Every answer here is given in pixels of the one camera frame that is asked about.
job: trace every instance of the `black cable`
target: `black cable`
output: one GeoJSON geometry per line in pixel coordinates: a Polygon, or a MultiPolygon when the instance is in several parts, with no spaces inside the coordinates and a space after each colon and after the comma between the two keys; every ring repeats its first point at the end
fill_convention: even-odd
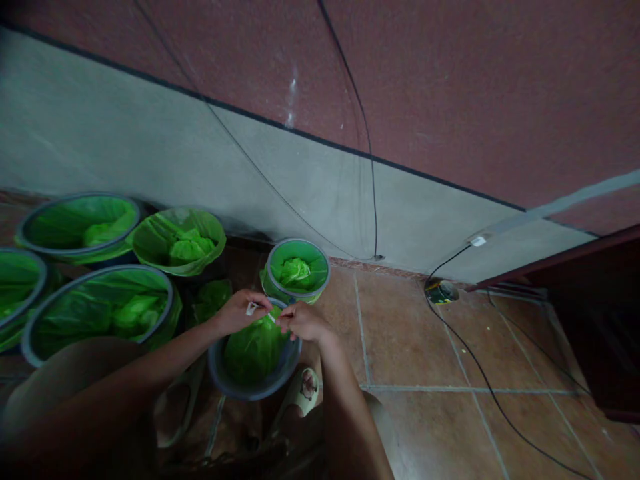
{"type": "MultiPolygon", "coordinates": [[[[442,262],[440,265],[438,265],[438,267],[436,267],[436,269],[434,271],[431,272],[431,274],[429,275],[429,277],[427,278],[427,282],[426,282],[426,286],[429,286],[429,282],[432,278],[432,276],[434,276],[435,272],[442,267],[443,265],[446,265],[448,262],[450,262],[451,260],[453,260],[454,258],[456,258],[458,255],[460,255],[462,252],[464,252],[465,250],[467,250],[468,248],[470,248],[471,245],[467,245],[465,248],[463,248],[462,250],[460,250],[458,253],[456,253],[454,256],[452,256],[451,258],[449,258],[448,260],[442,262]]],[[[430,300],[427,299],[427,304],[430,308],[430,310],[433,312],[433,314],[438,317],[440,319],[440,321],[442,323],[444,323],[447,328],[458,338],[458,340],[460,340],[460,342],[462,342],[462,344],[464,345],[464,347],[466,348],[466,350],[469,352],[469,354],[471,355],[471,358],[473,358],[475,364],[478,366],[478,368],[480,369],[480,374],[482,374],[482,378],[484,378],[485,383],[487,384],[487,387],[489,388],[489,392],[491,393],[491,396],[493,398],[493,401],[495,402],[496,406],[498,407],[498,410],[500,410],[500,413],[502,414],[502,416],[505,418],[505,420],[507,421],[507,423],[509,424],[509,426],[511,427],[511,429],[516,432],[516,434],[522,439],[524,440],[524,442],[526,442],[526,444],[528,444],[530,447],[534,448],[535,450],[537,450],[538,452],[540,452],[542,455],[544,455],[546,458],[548,458],[549,460],[551,460],[552,462],[558,464],[560,467],[570,471],[571,473],[573,473],[574,475],[577,475],[578,477],[584,478],[586,480],[593,480],[591,477],[586,476],[584,473],[580,473],[578,472],[578,470],[574,470],[572,469],[570,466],[565,465],[564,463],[562,463],[560,460],[556,459],[554,456],[548,454],[547,452],[545,452],[544,450],[542,450],[540,447],[536,446],[533,442],[531,442],[531,440],[529,440],[528,438],[526,438],[522,433],[520,433],[520,430],[518,430],[516,428],[516,426],[511,422],[511,420],[509,419],[509,417],[507,416],[507,414],[505,413],[505,411],[502,409],[502,405],[500,405],[500,402],[498,402],[498,398],[495,396],[495,393],[493,391],[493,388],[491,388],[491,384],[489,383],[489,379],[487,378],[487,375],[485,374],[485,371],[482,369],[482,366],[480,365],[480,362],[478,361],[478,359],[475,357],[475,355],[473,354],[473,351],[469,348],[467,342],[465,342],[462,337],[460,335],[458,335],[458,332],[456,332],[456,330],[454,330],[452,328],[452,326],[450,326],[450,324],[448,324],[448,322],[446,322],[446,320],[444,320],[444,318],[442,318],[440,316],[440,314],[438,314],[438,312],[435,311],[435,309],[433,308],[433,306],[431,305],[430,300]]]]}
{"type": "Polygon", "coordinates": [[[362,119],[365,121],[365,130],[367,132],[367,143],[369,144],[369,159],[371,160],[371,189],[373,191],[373,220],[375,222],[375,246],[373,248],[373,258],[376,258],[378,255],[378,209],[375,204],[375,176],[373,174],[373,150],[371,148],[371,135],[369,134],[369,124],[367,122],[367,116],[365,115],[365,108],[362,106],[362,100],[360,100],[358,87],[355,86],[355,80],[353,79],[353,75],[351,74],[349,63],[347,62],[345,53],[343,52],[342,46],[340,45],[340,40],[338,40],[338,35],[336,35],[335,30],[333,29],[331,18],[329,17],[329,14],[327,12],[327,9],[325,8],[325,4],[323,0],[318,0],[318,7],[320,7],[322,18],[324,18],[325,23],[327,24],[327,28],[331,33],[331,37],[335,42],[335,46],[338,48],[338,52],[340,53],[342,62],[345,64],[345,69],[347,70],[349,80],[351,80],[351,85],[353,86],[353,91],[355,92],[355,98],[358,100],[358,105],[360,106],[360,112],[362,112],[362,119]]]}
{"type": "Polygon", "coordinates": [[[578,382],[578,380],[576,380],[572,376],[572,374],[570,374],[567,370],[562,368],[562,366],[560,366],[560,364],[558,364],[552,358],[552,356],[550,356],[550,354],[548,354],[544,350],[544,348],[542,348],[542,346],[540,346],[540,344],[538,342],[536,342],[533,338],[531,338],[531,336],[524,330],[524,328],[522,328],[520,325],[518,325],[516,322],[514,322],[512,319],[510,319],[508,315],[506,315],[504,312],[502,312],[502,310],[500,310],[500,308],[498,308],[498,306],[493,302],[493,299],[491,298],[491,294],[489,292],[489,288],[488,287],[487,287],[487,297],[489,298],[489,303],[491,304],[491,306],[493,308],[495,308],[496,310],[498,310],[498,313],[500,314],[500,316],[502,316],[502,318],[504,318],[505,320],[507,320],[511,324],[515,325],[518,328],[518,330],[520,330],[524,334],[524,336],[529,339],[529,341],[532,344],[534,344],[536,347],[538,347],[538,350],[540,350],[542,353],[544,353],[547,356],[547,358],[551,361],[552,364],[554,364],[556,366],[556,368],[558,368],[558,370],[560,370],[562,373],[564,373],[569,378],[569,380],[571,380],[572,382],[574,382],[576,384],[576,386],[580,387],[580,389],[582,389],[584,392],[586,392],[589,395],[591,395],[591,392],[588,389],[584,388],[584,386],[582,386],[582,384],[580,384],[580,382],[578,382]]]}
{"type": "MultiPolygon", "coordinates": [[[[160,43],[162,43],[162,46],[164,47],[164,49],[167,51],[167,53],[169,54],[169,56],[171,57],[171,59],[173,60],[173,62],[176,64],[176,66],[178,67],[178,69],[180,70],[180,72],[182,73],[182,75],[186,78],[186,80],[189,82],[189,84],[191,84],[191,88],[192,90],[194,90],[194,92],[196,92],[198,94],[198,96],[200,97],[200,100],[202,100],[202,102],[209,108],[210,112],[213,114],[213,116],[216,118],[216,120],[218,121],[218,123],[220,124],[220,126],[222,126],[222,128],[224,129],[224,131],[227,133],[227,135],[229,136],[229,138],[236,144],[236,146],[240,149],[240,151],[242,152],[242,154],[244,155],[244,157],[249,161],[249,163],[253,166],[253,168],[256,170],[256,172],[258,172],[258,174],[262,177],[262,179],[266,182],[266,184],[268,184],[268,186],[270,186],[270,188],[275,192],[276,195],[278,195],[278,197],[280,197],[280,200],[282,200],[282,202],[284,202],[284,204],[286,206],[288,206],[288,208],[290,208],[290,210],[293,212],[293,214],[298,217],[300,220],[302,220],[302,222],[308,226],[311,230],[313,230],[314,232],[316,232],[316,234],[318,234],[320,237],[322,237],[324,240],[326,240],[326,242],[328,242],[330,245],[333,245],[335,248],[337,248],[338,250],[340,250],[342,253],[344,253],[345,255],[347,255],[348,257],[354,258],[356,260],[361,260],[361,261],[369,261],[369,260],[374,260],[376,253],[374,252],[374,255],[372,257],[369,258],[360,258],[360,257],[356,257],[352,254],[350,254],[349,252],[347,252],[346,250],[340,248],[338,245],[336,245],[334,242],[332,242],[331,240],[329,240],[328,238],[326,238],[322,233],[320,233],[316,228],[314,228],[307,220],[305,220],[305,218],[300,215],[300,213],[298,213],[298,211],[293,208],[292,204],[290,204],[286,198],[284,198],[284,196],[279,192],[279,190],[274,186],[274,184],[272,184],[269,179],[266,177],[266,175],[262,172],[262,170],[260,170],[260,168],[256,165],[256,163],[252,160],[252,158],[249,156],[249,154],[247,153],[247,151],[242,147],[242,145],[240,145],[240,142],[238,142],[238,140],[233,136],[233,134],[229,131],[229,129],[227,128],[227,126],[224,124],[224,122],[222,122],[222,120],[220,119],[220,117],[218,116],[218,114],[215,112],[215,110],[213,109],[213,107],[211,106],[211,104],[209,102],[207,102],[207,100],[205,99],[204,95],[200,92],[200,89],[198,88],[198,86],[195,84],[195,82],[192,80],[191,76],[186,72],[186,70],[184,69],[184,67],[182,66],[182,63],[178,60],[178,58],[176,58],[176,56],[173,54],[171,48],[169,48],[164,36],[160,33],[160,31],[158,30],[156,24],[153,22],[153,20],[150,18],[150,16],[147,14],[146,10],[144,8],[142,8],[142,6],[140,5],[140,3],[138,2],[138,0],[133,0],[133,3],[135,4],[136,8],[138,8],[138,10],[140,11],[140,14],[143,16],[144,20],[147,22],[147,24],[149,25],[149,27],[151,28],[151,30],[153,30],[154,35],[158,38],[158,40],[160,40],[160,43]]],[[[377,242],[378,242],[378,222],[377,222],[377,214],[375,212],[375,190],[374,190],[374,196],[373,196],[373,208],[374,208],[374,214],[375,214],[375,250],[377,251],[377,242]]]]}

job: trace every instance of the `gray wall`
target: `gray wall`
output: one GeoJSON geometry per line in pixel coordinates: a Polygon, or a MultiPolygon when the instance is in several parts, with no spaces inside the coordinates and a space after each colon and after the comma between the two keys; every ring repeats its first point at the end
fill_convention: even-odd
{"type": "MultiPolygon", "coordinates": [[[[2,34],[0,187],[46,195],[105,190],[198,205],[232,234],[300,236],[336,257],[372,255],[369,160],[216,109],[290,208],[202,102],[22,34],[2,34]]],[[[428,271],[472,234],[520,215],[382,164],[375,164],[375,180],[382,265],[428,271]]],[[[441,274],[475,283],[592,239],[537,220],[466,251],[441,274]]]]}

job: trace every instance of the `tiled floor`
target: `tiled floor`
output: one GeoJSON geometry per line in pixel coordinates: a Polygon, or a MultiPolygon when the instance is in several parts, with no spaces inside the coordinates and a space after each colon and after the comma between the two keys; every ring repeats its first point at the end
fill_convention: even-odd
{"type": "MultiPolygon", "coordinates": [[[[25,211],[9,210],[0,206],[0,240],[10,237],[25,211]]],[[[226,252],[234,289],[259,289],[266,254],[226,252]]],[[[548,305],[493,300],[585,384],[548,305]]],[[[430,312],[416,280],[334,267],[317,307],[342,335],[362,388],[382,401],[395,422],[402,478],[576,478],[509,428],[469,352],[430,312]]],[[[462,293],[440,312],[472,348],[505,412],[534,444],[594,480],[640,478],[635,431],[606,420],[590,397],[575,394],[566,376],[486,295],[462,293]]],[[[313,346],[305,345],[303,356],[311,361],[313,346]]],[[[20,358],[0,357],[0,402],[30,372],[20,358]]],[[[181,462],[246,453],[250,438],[263,434],[264,419],[259,404],[224,397],[207,376],[189,432],[161,458],[181,462]]]]}

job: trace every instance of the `concrete wall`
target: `concrete wall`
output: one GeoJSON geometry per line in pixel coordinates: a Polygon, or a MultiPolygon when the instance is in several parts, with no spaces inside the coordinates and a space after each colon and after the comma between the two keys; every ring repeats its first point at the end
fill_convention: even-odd
{"type": "MultiPolygon", "coordinates": [[[[300,132],[367,150],[316,1],[21,0],[19,27],[300,132]],[[183,64],[167,54],[149,18],[183,64]]],[[[374,155],[533,209],[640,167],[640,2],[326,0],[374,155]]],[[[632,190],[559,220],[640,223],[632,190]],[[611,221],[611,210],[624,211],[611,221]]]]}
{"type": "MultiPolygon", "coordinates": [[[[230,233],[301,236],[337,257],[372,255],[368,159],[216,108],[290,208],[202,102],[21,33],[1,34],[0,187],[199,205],[230,233]]],[[[428,271],[470,235],[520,215],[393,166],[374,168],[383,265],[428,271]]],[[[441,272],[474,283],[592,239],[541,219],[441,272]]]]}

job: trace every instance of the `green plastic bag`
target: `green plastic bag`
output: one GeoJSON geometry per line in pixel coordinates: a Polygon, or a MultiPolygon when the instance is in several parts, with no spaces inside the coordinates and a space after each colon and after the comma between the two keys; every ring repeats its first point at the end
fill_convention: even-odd
{"type": "Polygon", "coordinates": [[[113,316],[113,329],[118,337],[136,339],[158,322],[167,305],[158,295],[134,295],[113,316]]]}
{"type": "Polygon", "coordinates": [[[214,280],[198,290],[193,310],[197,323],[206,322],[231,298],[230,280],[214,280]]]}
{"type": "MultiPolygon", "coordinates": [[[[280,313],[274,306],[273,318],[280,313]]],[[[254,385],[276,369],[288,340],[288,333],[282,334],[268,316],[262,317],[229,337],[223,354],[225,369],[238,384],[254,385]]]]}
{"type": "MultiPolygon", "coordinates": [[[[30,296],[40,278],[38,264],[27,255],[0,253],[0,321],[11,316],[30,296]]],[[[0,352],[20,342],[29,312],[0,329],[0,352]]]]}
{"type": "Polygon", "coordinates": [[[325,254],[308,241],[290,240],[276,245],[269,262],[260,271],[262,288],[270,297],[285,303],[302,300],[314,303],[329,277],[325,254]]]}
{"type": "Polygon", "coordinates": [[[47,205],[16,236],[21,247],[53,250],[48,256],[73,265],[110,260],[131,251],[126,238],[94,251],[69,250],[98,247],[134,226],[137,209],[131,201],[110,195],[87,195],[47,205]]]}
{"type": "Polygon", "coordinates": [[[196,229],[179,233],[178,238],[169,250],[169,262],[172,267],[200,260],[215,248],[213,241],[202,237],[196,229]]]}
{"type": "Polygon", "coordinates": [[[166,278],[153,271],[121,267],[88,278],[60,294],[42,312],[31,332],[31,348],[46,360],[80,340],[116,336],[140,341],[166,315],[143,344],[154,350],[175,331],[182,302],[174,290],[171,310],[166,278]]]}
{"type": "Polygon", "coordinates": [[[147,217],[127,241],[141,263],[179,277],[192,277],[220,256],[227,237],[209,212],[174,208],[147,217]]]}
{"type": "Polygon", "coordinates": [[[82,240],[85,247],[95,247],[114,240],[128,232],[135,220],[134,210],[129,210],[118,220],[110,223],[96,223],[85,230],[82,240]]]}

